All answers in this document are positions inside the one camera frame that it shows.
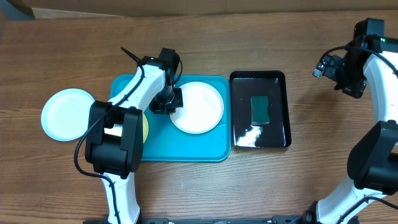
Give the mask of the green and yellow sponge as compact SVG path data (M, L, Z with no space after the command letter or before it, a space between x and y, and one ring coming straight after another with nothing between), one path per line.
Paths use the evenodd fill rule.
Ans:
M270 122L268 113L269 99L267 96L251 97L251 123L263 125Z

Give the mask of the yellow plate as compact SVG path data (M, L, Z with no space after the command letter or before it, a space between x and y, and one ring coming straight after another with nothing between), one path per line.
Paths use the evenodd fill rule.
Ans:
M143 142L145 142L149 134L149 123L145 114L142 115L142 127L143 127Z

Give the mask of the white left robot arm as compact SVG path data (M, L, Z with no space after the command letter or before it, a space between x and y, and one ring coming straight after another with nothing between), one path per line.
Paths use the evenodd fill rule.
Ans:
M172 49L158 57L126 54L137 63L137 71L125 88L109 101L95 101L88 129L77 146L85 146L85 159L92 164L92 177L100 178L108 200L104 223L137 223L141 209L135 196L134 173L144 149L144 112L172 114L183 106L180 88L182 62Z

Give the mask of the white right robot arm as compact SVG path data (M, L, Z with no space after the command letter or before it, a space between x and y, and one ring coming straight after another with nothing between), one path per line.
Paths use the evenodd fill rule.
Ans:
M382 19L358 22L353 39L342 46L345 55L337 56L332 48L313 71L356 99L370 87L374 125L352 148L342 183L294 223L358 223L357 214L373 202L397 208L384 199L397 192L397 39L384 31Z

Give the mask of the white plate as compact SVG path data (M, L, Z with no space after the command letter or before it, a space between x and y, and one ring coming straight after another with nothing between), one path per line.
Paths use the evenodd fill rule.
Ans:
M183 107L170 115L173 124L188 134L202 134L213 129L224 112L224 102L218 90L203 82L189 82L180 88Z

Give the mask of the light blue plate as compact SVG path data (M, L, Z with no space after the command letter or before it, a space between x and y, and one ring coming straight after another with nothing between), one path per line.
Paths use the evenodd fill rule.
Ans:
M44 105L42 129L56 141L72 141L88 129L88 118L94 98L85 90L69 88L54 94Z

